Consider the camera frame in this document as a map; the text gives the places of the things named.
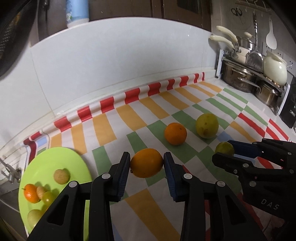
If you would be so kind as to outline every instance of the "orange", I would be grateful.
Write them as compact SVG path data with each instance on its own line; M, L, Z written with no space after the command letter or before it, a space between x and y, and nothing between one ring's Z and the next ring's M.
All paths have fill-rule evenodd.
M33 184L27 184L24 188L24 196L31 203L37 203L40 201L37 195L37 187Z
M131 159L131 173L136 177L147 178L157 174L163 167L163 157L152 148L138 151Z
M180 123L171 123L165 129L165 139L172 145L178 146L185 142L187 131Z

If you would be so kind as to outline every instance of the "kiwi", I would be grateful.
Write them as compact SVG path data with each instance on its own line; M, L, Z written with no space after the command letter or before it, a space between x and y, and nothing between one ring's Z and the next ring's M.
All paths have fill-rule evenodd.
M70 175L66 170L58 169L54 172L54 180L58 184L66 184L70 179Z

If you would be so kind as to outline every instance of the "green grape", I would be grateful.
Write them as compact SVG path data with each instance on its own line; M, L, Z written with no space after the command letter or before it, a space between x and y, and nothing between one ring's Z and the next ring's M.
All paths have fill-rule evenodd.
M45 192L42 197L42 201L46 206L50 206L54 202L55 198L51 192Z

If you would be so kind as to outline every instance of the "cabinet door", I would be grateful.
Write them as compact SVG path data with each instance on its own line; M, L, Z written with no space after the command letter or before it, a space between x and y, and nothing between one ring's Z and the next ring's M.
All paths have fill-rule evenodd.
M211 31L211 0L161 0L163 18Z

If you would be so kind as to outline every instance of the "green stripe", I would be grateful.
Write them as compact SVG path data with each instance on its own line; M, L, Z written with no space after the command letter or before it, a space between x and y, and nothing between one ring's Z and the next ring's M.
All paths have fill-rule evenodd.
M226 172L224 169L216 167L212 162L213 154L214 151L209 146L207 146L205 149L199 152L197 156L218 181L224 181L235 194L238 194L242 189L238 178L235 175Z
M227 88L224 88L223 89L225 92L227 92L228 94L232 95L233 97L239 99L240 101L244 102L245 104L248 103L248 101L246 99L244 99L243 97L241 97L240 95L232 92L231 90L227 89Z
M237 108L238 110L242 111L243 107L239 106L238 104L234 103L232 100L226 98L225 96L221 95L220 93L216 94L216 96L220 97L221 99L227 101L229 104Z
M138 136L138 134L136 132L132 132L126 136L127 136L128 140L131 144L131 147L133 148L133 151L135 153L147 148L145 143L141 140L141 138Z
M180 146L173 146L168 143L163 135L166 125L161 120L154 122L153 124L147 126L147 128L170 152L172 152L183 163L188 162L198 153L186 142Z
M211 139L204 139L199 136L199 134L196 133L196 127L195 123L196 120L193 119L191 116L186 114L184 111L178 111L175 114L172 114L172 117L174 117L178 122L180 122L183 126L185 126L186 129L190 130L194 135L196 135L199 139L204 141L207 144L210 144L213 140L216 139L216 135Z
M260 121L262 124L264 124L265 126L268 125L268 123L262 119L254 110L252 110L249 106L246 105L246 107L244 108L244 110L246 112L248 112L250 115L254 116L258 121Z
M201 107L200 105L198 105L198 104L194 104L193 107L194 107L195 109L200 110L200 111L203 112L203 113L211 113L210 111L206 110L205 108L202 108L202 107ZM226 120L224 120L224 119L222 119L222 118L220 118L220 117L217 117L217 119L218 119L219 125L220 125L224 130L229 126L229 123L228 123Z
M45 150L46 150L46 147L42 148L41 150L39 150L39 151L37 152L37 155L39 155L41 152L43 152L43 151L45 151Z
M211 103L212 105L216 106L218 109L222 110L224 113L230 115L233 119L235 119L237 117L237 114L230 108L228 108L227 106L221 104L219 101L213 99L213 98L209 98L207 99L207 102Z
M96 162L96 168L98 170L99 176L103 173L109 172L109 169L112 166L112 164L107 155L105 147L100 146L99 148L92 150L92 153L94 155L94 160Z
M147 148L145 143L141 140L141 138L138 136L138 134L136 132L132 132L126 136L128 137L131 147L135 153L137 153L138 151L140 151L142 149ZM150 187L151 185L153 185L154 183L157 183L158 181L160 181L164 177L165 177L165 171L164 171L164 169L161 169L153 177L149 177L149 178L145 178L145 179L146 179L146 183L147 183L148 187Z

